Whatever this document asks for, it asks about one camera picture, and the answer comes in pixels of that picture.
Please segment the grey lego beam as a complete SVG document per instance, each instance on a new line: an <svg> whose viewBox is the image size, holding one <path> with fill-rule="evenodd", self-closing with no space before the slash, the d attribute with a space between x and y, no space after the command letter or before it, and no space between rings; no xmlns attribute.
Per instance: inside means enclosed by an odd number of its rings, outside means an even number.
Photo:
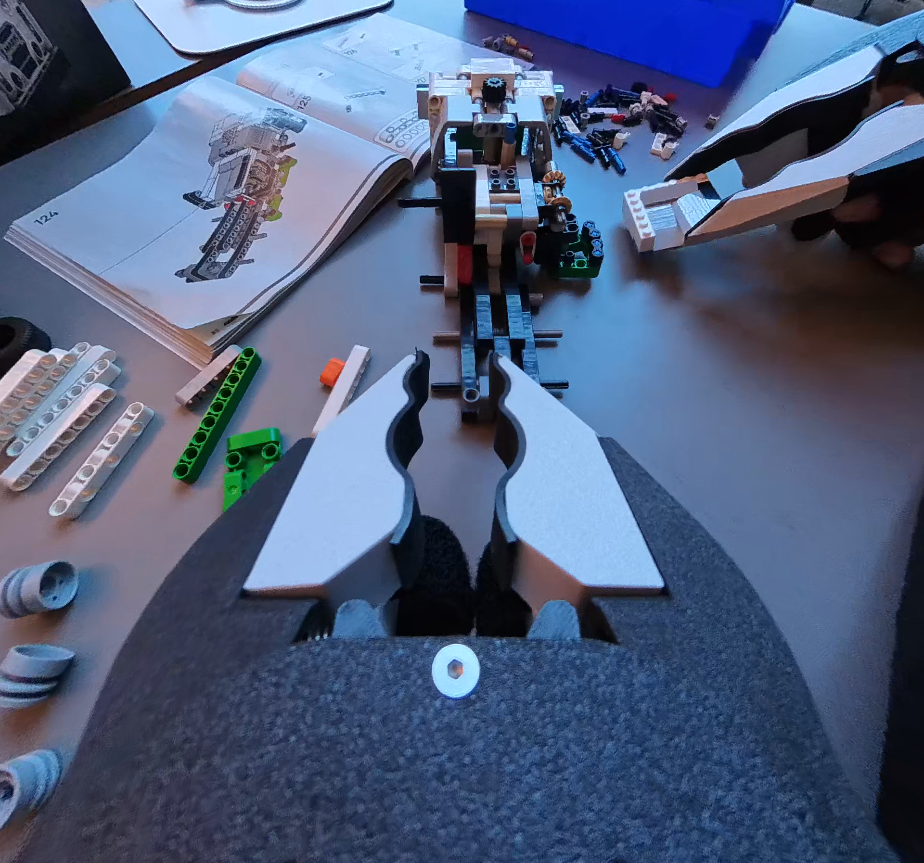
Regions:
<svg viewBox="0 0 924 863"><path fill-rule="evenodd" d="M232 345L197 373L175 394L180 407L194 407L203 397L214 395L230 372L242 348Z"/></svg>

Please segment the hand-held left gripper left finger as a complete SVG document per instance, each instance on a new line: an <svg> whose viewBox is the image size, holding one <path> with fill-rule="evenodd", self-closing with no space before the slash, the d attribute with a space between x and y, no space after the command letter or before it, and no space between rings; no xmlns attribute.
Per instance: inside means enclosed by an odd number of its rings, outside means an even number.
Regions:
<svg viewBox="0 0 924 863"><path fill-rule="evenodd" d="M424 527L410 460L430 359L404 357L312 441L244 583L249 600L362 600L394 627L395 594L416 580Z"/></svg>

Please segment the person's right hand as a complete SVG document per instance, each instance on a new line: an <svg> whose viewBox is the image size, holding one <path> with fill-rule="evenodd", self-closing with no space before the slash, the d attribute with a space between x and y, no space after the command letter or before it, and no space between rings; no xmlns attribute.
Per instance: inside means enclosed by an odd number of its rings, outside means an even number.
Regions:
<svg viewBox="0 0 924 863"><path fill-rule="evenodd" d="M846 201L831 211L834 231L848 246L891 269L907 267L923 243L922 189L892 188Z"/></svg>

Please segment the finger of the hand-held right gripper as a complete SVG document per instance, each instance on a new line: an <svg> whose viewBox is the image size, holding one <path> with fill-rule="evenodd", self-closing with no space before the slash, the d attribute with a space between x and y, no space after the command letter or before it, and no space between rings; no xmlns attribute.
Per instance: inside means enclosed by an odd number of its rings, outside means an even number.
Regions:
<svg viewBox="0 0 924 863"><path fill-rule="evenodd" d="M667 172L664 179L695 177L750 155L800 130L863 109L885 59L868 46L769 93Z"/></svg>
<svg viewBox="0 0 924 863"><path fill-rule="evenodd" d="M875 196L879 216L847 232L872 246L922 228L923 106L896 104L863 120L825 152L788 165L767 182L722 200L687 233L686 246L770 224L826 214L821 227L842 229L839 205Z"/></svg>

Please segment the white studded lego panel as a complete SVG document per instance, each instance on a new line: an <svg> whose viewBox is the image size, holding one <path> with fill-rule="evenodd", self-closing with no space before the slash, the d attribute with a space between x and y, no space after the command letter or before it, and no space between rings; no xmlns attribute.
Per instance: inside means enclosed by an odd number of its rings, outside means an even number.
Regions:
<svg viewBox="0 0 924 863"><path fill-rule="evenodd" d="M706 174L672 179L626 190L623 219L638 252L675 249L721 201Z"/></svg>

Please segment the black lego tire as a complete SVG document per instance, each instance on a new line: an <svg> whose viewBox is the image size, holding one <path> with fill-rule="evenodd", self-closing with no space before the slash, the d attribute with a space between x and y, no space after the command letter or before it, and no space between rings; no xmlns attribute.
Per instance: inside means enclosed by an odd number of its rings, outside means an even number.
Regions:
<svg viewBox="0 0 924 863"><path fill-rule="evenodd" d="M9 372L29 350L38 349L44 353L52 348L51 339L38 326L13 316L0 320L0 375Z"/></svg>

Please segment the white lego truck model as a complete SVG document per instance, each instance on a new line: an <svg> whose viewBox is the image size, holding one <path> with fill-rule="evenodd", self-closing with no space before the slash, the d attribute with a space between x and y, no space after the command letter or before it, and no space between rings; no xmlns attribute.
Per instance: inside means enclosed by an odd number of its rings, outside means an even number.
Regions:
<svg viewBox="0 0 924 863"><path fill-rule="evenodd" d="M432 391L458 395L465 422L494 417L491 352L541 381L530 298L531 275L543 271L533 262L537 230L573 215L552 156L556 101L550 72L509 58L473 59L418 86L436 192L399 204L433 207L442 222L444 271L421 284L458 302L460 375Z"/></svg>

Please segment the short white lego beam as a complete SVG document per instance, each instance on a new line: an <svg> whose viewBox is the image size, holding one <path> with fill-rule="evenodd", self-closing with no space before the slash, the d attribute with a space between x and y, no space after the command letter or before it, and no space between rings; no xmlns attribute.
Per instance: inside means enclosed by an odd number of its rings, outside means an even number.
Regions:
<svg viewBox="0 0 924 863"><path fill-rule="evenodd" d="M351 401L370 358L369 348L361 345L352 348L346 359L345 369L335 387L329 388L328 398L310 432L311 438L326 429Z"/></svg>

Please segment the long green lego beam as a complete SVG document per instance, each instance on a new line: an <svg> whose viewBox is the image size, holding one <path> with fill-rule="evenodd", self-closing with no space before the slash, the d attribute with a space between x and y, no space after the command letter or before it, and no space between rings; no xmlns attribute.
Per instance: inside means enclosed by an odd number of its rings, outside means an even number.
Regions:
<svg viewBox="0 0 924 863"><path fill-rule="evenodd" d="M260 365L260 355L252 347L242 349L237 355L173 469L176 480L193 483L200 477Z"/></svg>

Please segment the green black lego assembly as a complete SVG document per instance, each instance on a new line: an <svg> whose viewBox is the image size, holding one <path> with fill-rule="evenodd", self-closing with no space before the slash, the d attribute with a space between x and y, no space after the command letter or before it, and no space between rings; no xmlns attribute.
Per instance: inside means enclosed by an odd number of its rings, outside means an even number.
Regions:
<svg viewBox="0 0 924 863"><path fill-rule="evenodd" d="M579 225L572 214L562 225L541 222L533 262L555 279L594 279L603 264L603 237L592 220Z"/></svg>

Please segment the green lego connector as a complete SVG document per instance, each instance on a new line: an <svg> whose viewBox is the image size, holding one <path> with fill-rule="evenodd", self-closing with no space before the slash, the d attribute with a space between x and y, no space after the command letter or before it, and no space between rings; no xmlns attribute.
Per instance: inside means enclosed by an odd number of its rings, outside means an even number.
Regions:
<svg viewBox="0 0 924 863"><path fill-rule="evenodd" d="M223 510L227 511L271 469L283 453L280 430L265 428L226 441Z"/></svg>

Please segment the open lego instruction booklet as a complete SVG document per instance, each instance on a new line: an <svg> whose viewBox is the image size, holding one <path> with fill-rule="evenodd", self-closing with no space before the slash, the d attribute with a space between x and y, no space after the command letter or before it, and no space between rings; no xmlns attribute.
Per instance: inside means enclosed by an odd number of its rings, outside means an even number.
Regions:
<svg viewBox="0 0 924 863"><path fill-rule="evenodd" d="M473 53L383 14L263 49L6 237L203 365L428 160L416 86Z"/></svg>

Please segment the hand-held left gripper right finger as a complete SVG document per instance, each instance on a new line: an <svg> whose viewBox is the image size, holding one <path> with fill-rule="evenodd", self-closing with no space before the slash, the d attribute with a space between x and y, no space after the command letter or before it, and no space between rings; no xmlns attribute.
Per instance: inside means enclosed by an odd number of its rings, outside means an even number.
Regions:
<svg viewBox="0 0 924 863"><path fill-rule="evenodd" d="M490 637L616 639L598 597L661 595L664 579L603 444L509 358L492 353Z"/></svg>

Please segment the black lego set box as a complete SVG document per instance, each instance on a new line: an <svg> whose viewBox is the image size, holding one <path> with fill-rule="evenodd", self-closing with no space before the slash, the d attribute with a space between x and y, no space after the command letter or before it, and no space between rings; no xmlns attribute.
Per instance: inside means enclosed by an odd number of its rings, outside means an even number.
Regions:
<svg viewBox="0 0 924 863"><path fill-rule="evenodd" d="M1 162L130 87L81 0L1 0Z"/></svg>

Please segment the group of white lego beams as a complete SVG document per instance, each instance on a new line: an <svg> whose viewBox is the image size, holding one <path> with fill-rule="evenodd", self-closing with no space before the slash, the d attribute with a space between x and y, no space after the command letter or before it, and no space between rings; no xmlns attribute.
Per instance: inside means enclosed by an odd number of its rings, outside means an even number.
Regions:
<svg viewBox="0 0 924 863"><path fill-rule="evenodd" d="M117 400L120 374L116 353L101 345L23 354L2 377L2 487L19 493L33 486ZM50 517L80 516L153 419L149 407L129 404L52 500Z"/></svg>

